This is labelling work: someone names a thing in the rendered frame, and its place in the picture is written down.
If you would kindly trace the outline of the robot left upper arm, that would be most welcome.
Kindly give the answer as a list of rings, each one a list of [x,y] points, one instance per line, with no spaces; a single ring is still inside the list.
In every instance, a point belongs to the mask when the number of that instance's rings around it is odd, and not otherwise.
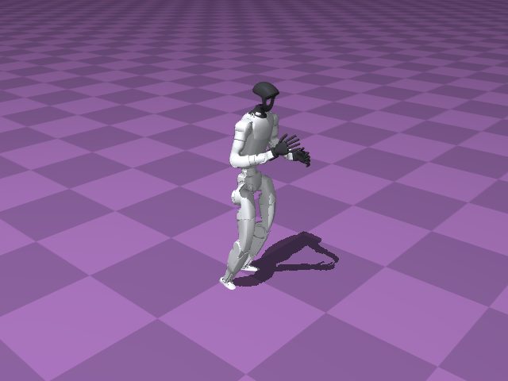
[[[279,143],[279,138],[278,138],[278,134],[279,134],[279,128],[278,128],[278,123],[279,123],[279,116],[277,114],[274,114],[274,113],[271,113],[269,112],[270,114],[272,114],[273,118],[274,118],[274,125],[273,125],[273,130],[272,130],[272,134],[271,134],[271,137],[270,137],[270,140],[267,144],[267,146],[269,148],[275,148],[276,144]]]

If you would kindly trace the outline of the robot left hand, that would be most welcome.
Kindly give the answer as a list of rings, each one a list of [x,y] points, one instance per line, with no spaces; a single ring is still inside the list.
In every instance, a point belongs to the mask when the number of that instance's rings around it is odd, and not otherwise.
[[[310,156],[308,156],[309,152],[303,151],[303,147],[301,150],[292,152],[293,160],[300,161],[301,163],[307,164],[306,167],[310,166]]]

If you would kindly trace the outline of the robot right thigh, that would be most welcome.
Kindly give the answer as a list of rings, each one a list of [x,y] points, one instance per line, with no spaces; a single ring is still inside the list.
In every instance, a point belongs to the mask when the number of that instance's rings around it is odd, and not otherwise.
[[[250,252],[255,229],[256,207],[253,193],[247,184],[241,184],[231,195],[233,204],[241,206],[237,213],[237,225],[242,256]]]

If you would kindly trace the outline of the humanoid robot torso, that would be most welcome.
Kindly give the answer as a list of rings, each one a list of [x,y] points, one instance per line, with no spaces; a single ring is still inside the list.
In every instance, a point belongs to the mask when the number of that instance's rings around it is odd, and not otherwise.
[[[267,115],[266,118],[255,116],[261,115],[261,113],[248,113],[246,113],[241,120],[252,120],[252,132],[247,137],[244,149],[241,151],[240,156],[252,156],[255,154],[259,155],[260,153],[265,153],[274,125],[274,118],[269,112],[265,112]],[[250,168],[242,167],[241,173],[237,176],[238,186],[241,184],[247,184],[248,190],[252,193],[259,190],[262,184],[261,180],[261,172],[256,170],[256,166],[251,166]]]

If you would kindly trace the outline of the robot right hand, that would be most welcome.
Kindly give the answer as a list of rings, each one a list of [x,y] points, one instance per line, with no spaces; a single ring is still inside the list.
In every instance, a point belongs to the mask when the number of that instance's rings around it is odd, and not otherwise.
[[[279,140],[279,143],[278,143],[278,144],[276,144],[275,148],[273,147],[273,148],[270,148],[270,149],[268,149],[268,150],[266,151],[266,152],[268,152],[268,151],[270,151],[270,150],[271,150],[271,153],[272,153],[272,155],[274,156],[274,158],[270,159],[270,161],[271,161],[271,160],[274,160],[274,159],[276,159],[276,158],[278,158],[278,157],[279,157],[279,155],[281,155],[281,156],[285,156],[285,155],[287,155],[288,153],[295,152],[295,151],[298,151],[299,149],[301,149],[301,148],[296,148],[296,149],[292,149],[292,150],[290,150],[290,151],[289,151],[289,149],[294,148],[294,147],[296,147],[296,146],[300,145],[300,143],[298,143],[298,144],[294,144],[294,145],[291,145],[290,147],[288,147],[288,145],[293,144],[293,143],[294,143],[294,142],[296,142],[296,141],[299,141],[299,139],[297,139],[297,140],[293,140],[293,141],[291,141],[291,142],[287,143],[289,140],[292,140],[293,138],[295,138],[295,137],[296,137],[296,135],[294,135],[294,136],[292,136],[292,137],[288,138],[287,140],[283,141],[283,139],[284,139],[285,137],[287,137],[287,133],[281,137],[281,139]],[[282,142],[282,141],[283,141],[283,142]]]

